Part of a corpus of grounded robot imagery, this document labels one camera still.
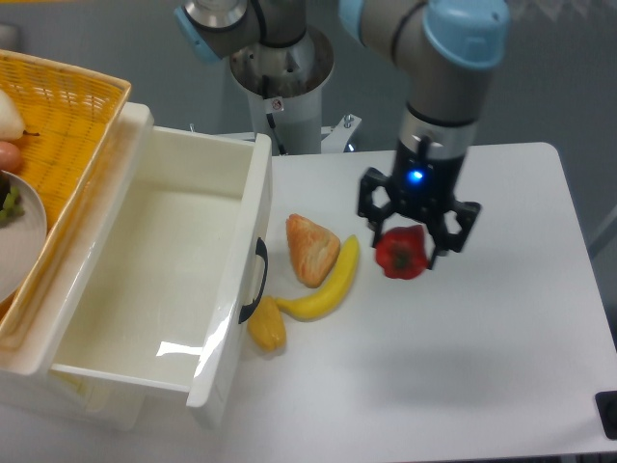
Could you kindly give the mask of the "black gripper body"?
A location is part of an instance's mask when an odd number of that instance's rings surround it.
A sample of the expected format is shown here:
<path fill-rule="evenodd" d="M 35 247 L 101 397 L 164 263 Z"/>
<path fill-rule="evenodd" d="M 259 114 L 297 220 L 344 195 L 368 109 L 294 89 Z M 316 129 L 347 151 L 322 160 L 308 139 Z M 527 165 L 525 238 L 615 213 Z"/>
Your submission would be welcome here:
<path fill-rule="evenodd" d="M 398 142 L 388 175 L 392 215 L 426 226 L 431 211 L 446 206 L 452 198 L 457 199 L 454 190 L 465 158 L 463 151 L 449 156 L 447 147 L 429 136 Z"/>

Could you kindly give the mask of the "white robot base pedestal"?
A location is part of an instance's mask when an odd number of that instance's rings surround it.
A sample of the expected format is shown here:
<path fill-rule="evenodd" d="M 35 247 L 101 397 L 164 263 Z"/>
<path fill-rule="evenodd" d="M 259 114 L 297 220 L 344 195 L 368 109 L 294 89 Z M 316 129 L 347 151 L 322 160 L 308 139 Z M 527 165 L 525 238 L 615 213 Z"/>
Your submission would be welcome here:
<path fill-rule="evenodd" d="M 255 43 L 229 58 L 230 71 L 249 103 L 256 134 L 272 141 L 275 155 L 346 152 L 362 119 L 346 114 L 322 125 L 322 91 L 334 70 L 327 37 L 309 26 L 286 48 Z"/>

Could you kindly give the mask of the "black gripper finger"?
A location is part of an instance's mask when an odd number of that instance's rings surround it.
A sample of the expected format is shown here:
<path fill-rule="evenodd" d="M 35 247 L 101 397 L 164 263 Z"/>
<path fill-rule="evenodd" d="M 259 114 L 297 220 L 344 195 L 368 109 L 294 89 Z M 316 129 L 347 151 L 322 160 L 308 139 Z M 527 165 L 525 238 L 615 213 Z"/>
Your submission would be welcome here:
<path fill-rule="evenodd" d="M 429 270 L 435 268 L 438 258 L 463 251 L 481 211 L 480 203 L 452 198 L 446 206 L 429 213 L 426 228 L 433 240 Z"/>
<path fill-rule="evenodd" d="M 372 248 L 377 247 L 382 238 L 383 225 L 394 212 L 390 201 L 389 181 L 390 177 L 373 167 L 368 168 L 360 179 L 357 215 L 364 218 L 369 229 L 373 231 Z M 387 196 L 387 201 L 383 205 L 376 205 L 373 198 L 373 194 L 379 188 L 383 189 Z"/>

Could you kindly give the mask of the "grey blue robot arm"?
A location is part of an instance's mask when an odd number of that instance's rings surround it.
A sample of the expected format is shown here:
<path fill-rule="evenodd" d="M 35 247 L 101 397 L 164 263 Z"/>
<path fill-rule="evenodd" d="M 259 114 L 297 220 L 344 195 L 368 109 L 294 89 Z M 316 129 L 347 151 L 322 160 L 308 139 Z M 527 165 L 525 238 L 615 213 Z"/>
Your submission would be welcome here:
<path fill-rule="evenodd" d="M 392 170 L 368 169 L 357 212 L 375 241 L 392 215 L 423 224 L 434 257 L 464 248 L 481 207 L 454 189 L 511 24 L 504 1 L 342 1 L 347 33 L 411 81 Z M 227 60 L 252 107 L 255 133 L 277 154 L 320 147 L 308 97 L 330 77 L 334 53 L 302 1 L 186 1 L 176 23 L 206 63 Z"/>

